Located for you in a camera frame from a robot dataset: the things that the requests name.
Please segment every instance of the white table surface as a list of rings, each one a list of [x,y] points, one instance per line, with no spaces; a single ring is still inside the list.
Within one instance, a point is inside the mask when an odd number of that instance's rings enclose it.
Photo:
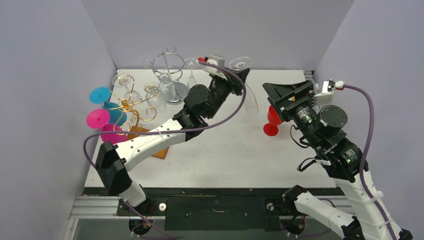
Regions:
[[[134,90],[143,97],[143,86],[158,81],[150,69],[122,69],[135,78]],[[183,70],[180,82],[187,83],[189,70]],[[211,77],[202,70],[195,70],[198,84],[209,86]],[[277,136],[264,134],[270,106],[263,83],[294,84],[305,80],[299,70],[252,70],[247,83],[256,95],[259,114],[248,117],[242,108],[231,120],[216,128],[205,130],[190,141],[173,145],[165,159],[149,157],[129,172],[131,178],[146,188],[290,188],[301,185],[306,188],[334,188],[335,184],[325,170],[314,164],[304,172],[296,167],[308,157],[314,157],[312,149],[298,147],[290,138],[291,122],[279,126]],[[115,87],[113,92],[123,97],[126,90]],[[239,105],[240,96],[230,94],[209,125],[231,114]],[[179,110],[183,104],[167,105],[164,112],[143,127],[153,129],[161,125]],[[293,130],[295,139],[301,137]],[[99,138],[95,158],[103,141]],[[96,170],[90,167],[85,187],[103,187]]]

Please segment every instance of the lavender wall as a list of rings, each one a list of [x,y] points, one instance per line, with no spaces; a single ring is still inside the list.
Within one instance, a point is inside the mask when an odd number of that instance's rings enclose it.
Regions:
[[[184,59],[220,54],[228,63],[249,56],[254,69],[300,70],[318,66],[354,2],[81,1],[120,69],[138,69],[175,46]]]
[[[116,69],[79,0],[0,3],[1,239],[62,239],[88,164],[88,94]]]

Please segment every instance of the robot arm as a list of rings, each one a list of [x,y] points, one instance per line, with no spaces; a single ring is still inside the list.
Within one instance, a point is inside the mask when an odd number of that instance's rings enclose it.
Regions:
[[[224,67],[224,58],[221,56],[211,55],[202,60]],[[230,75],[210,66],[204,70],[212,77],[209,87],[201,84],[193,86],[184,99],[183,109],[152,132],[207,127],[204,119],[213,118],[230,94],[242,94],[241,83]],[[246,68],[233,72],[245,82],[249,71],[250,69]],[[202,130],[141,135],[115,145],[104,142],[99,148],[95,169],[110,196],[120,196],[140,213],[144,213],[149,205],[148,196],[141,185],[130,178],[128,171],[160,150],[189,141],[201,132]]]
[[[327,103],[333,88],[343,88],[343,84],[329,81],[326,94],[319,94]],[[381,212],[374,201],[382,206],[398,240],[412,239],[409,231],[401,229],[390,217],[381,200],[383,194],[377,191],[371,179],[368,164],[365,163],[364,177],[367,186],[374,195],[370,199],[360,181],[360,162],[362,151],[349,139],[342,128],[348,116],[338,106],[326,105],[316,113],[313,105],[316,101],[313,85],[309,81],[293,84],[263,84],[268,93],[268,101],[284,122],[291,120],[297,125],[303,137],[300,141],[315,150],[315,162],[321,164],[328,176],[346,195],[356,217],[343,214],[314,198],[310,193],[298,187],[283,196],[285,206],[291,206],[291,212],[308,214],[348,240],[392,240]]]

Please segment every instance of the purple cable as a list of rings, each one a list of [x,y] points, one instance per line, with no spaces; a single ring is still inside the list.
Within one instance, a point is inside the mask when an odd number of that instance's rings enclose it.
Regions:
[[[134,232],[136,231],[136,229],[138,229],[142,225],[143,225],[143,223],[140,223],[137,226],[133,227],[132,230],[131,230],[132,234],[134,234],[135,236],[138,236],[141,239],[151,239],[151,240],[167,240],[167,239],[170,239],[169,237],[143,236],[143,235],[135,234]]]
[[[157,227],[156,225],[154,225],[151,221],[149,221],[147,218],[145,218],[143,215],[141,215],[133,206],[131,206],[131,204],[129,204],[127,201],[123,201],[123,203],[125,203],[125,205],[128,206],[129,209],[131,209],[131,211],[133,211],[135,214],[137,214],[137,216],[139,216],[144,222],[146,222],[147,224],[149,224],[150,226],[152,226],[152,228],[156,229],[159,233],[167,236],[167,237],[158,237],[158,238],[154,238],[153,236],[144,236],[142,238],[146,238],[146,239],[157,239],[157,240],[166,240],[166,239],[173,239],[173,240],[177,240],[176,237],[168,234],[166,231],[160,229],[159,227]]]
[[[332,205],[333,208],[336,208],[336,206],[334,205],[334,202],[332,202],[330,199],[328,199],[328,198],[318,198],[318,199],[321,200],[321,201],[327,201],[327,202],[329,202]],[[289,231],[287,231],[286,226],[284,225],[283,222],[281,223],[281,226],[285,230],[286,233],[289,233],[291,236],[296,236],[295,234],[290,233]],[[326,235],[329,232],[331,232],[331,229],[330,228],[328,228],[327,230],[325,230],[323,232],[320,232],[320,233],[313,233],[313,234],[306,234],[306,235],[297,235],[297,238],[313,238],[313,237],[319,237],[319,236],[322,236],[322,235]]]
[[[240,104],[238,105],[237,109],[236,109],[233,113],[231,113],[231,114],[230,114],[227,118],[225,118],[224,120],[222,120],[222,121],[220,121],[220,122],[217,122],[217,123],[215,123],[215,124],[212,124],[212,125],[210,125],[210,126],[204,126],[204,127],[192,128],[192,129],[181,129],[181,130],[161,131],[161,132],[160,132],[161,134],[179,134],[179,133],[189,133],[189,132],[197,132],[197,131],[203,131],[203,130],[206,130],[206,129],[211,129],[211,128],[217,127],[217,126],[219,126],[219,125],[221,125],[221,124],[223,124],[223,123],[227,122],[228,120],[230,120],[230,119],[231,119],[232,117],[234,117],[234,115],[236,115],[236,114],[240,111],[240,109],[242,108],[243,103],[245,102],[245,99],[246,99],[246,86],[245,86],[245,83],[243,82],[243,80],[242,80],[239,76],[237,76],[237,74],[235,74],[234,72],[232,72],[232,71],[230,71],[230,70],[228,70],[228,69],[226,69],[226,68],[219,67],[219,66],[217,66],[217,65],[213,65],[213,64],[209,64],[209,63],[204,62],[204,61],[199,61],[199,64],[201,64],[201,65],[205,65],[205,66],[209,66],[209,67],[212,67],[212,68],[216,68],[216,69],[218,69],[218,70],[221,70],[221,71],[223,71],[223,72],[225,72],[225,73],[227,73],[227,74],[231,75],[233,78],[235,78],[235,79],[236,79],[236,80],[237,80],[237,81],[241,84],[241,87],[243,88],[243,95],[241,96],[241,102],[240,102]],[[88,137],[84,140],[84,143],[82,144],[82,148],[83,148],[83,150],[84,150],[84,155],[85,155],[85,157],[87,158],[88,162],[89,162],[89,163],[90,163],[93,167],[95,166],[95,164],[94,164],[94,162],[92,161],[92,159],[90,158],[89,153],[87,152],[87,142],[88,142],[88,140],[90,140],[90,139],[92,139],[92,138],[94,138],[94,137],[97,137],[97,136],[103,135],[103,134],[159,135],[159,132],[157,132],[157,131],[149,131],[149,132],[135,132],[135,131],[103,131],[103,132],[97,132],[97,133],[91,134],[90,136],[88,136]]]
[[[352,90],[360,92],[362,95],[365,96],[366,101],[368,102],[368,106],[369,106],[368,136],[366,137],[365,147],[363,148],[363,154],[362,154],[362,158],[360,160],[359,177],[360,177],[360,182],[362,183],[362,186],[365,189],[366,194],[368,195],[369,198],[373,199],[374,195],[370,191],[370,189],[368,188],[367,183],[365,182],[365,178],[364,178],[365,161],[367,159],[368,150],[370,149],[370,144],[371,144],[371,138],[373,137],[373,132],[374,132],[374,119],[375,119],[375,117],[374,117],[373,100],[371,99],[370,95],[365,90],[363,90],[359,87],[351,86],[351,85],[344,85],[344,87],[347,88],[347,89],[352,89]],[[387,229],[390,233],[391,238],[393,240],[398,240],[398,238],[396,237],[395,231],[393,230],[393,227],[390,224],[389,218],[388,218],[386,212],[384,211],[382,205],[377,200],[374,201],[374,204],[375,204],[375,206],[377,206],[378,210],[380,211],[384,221],[387,222]]]

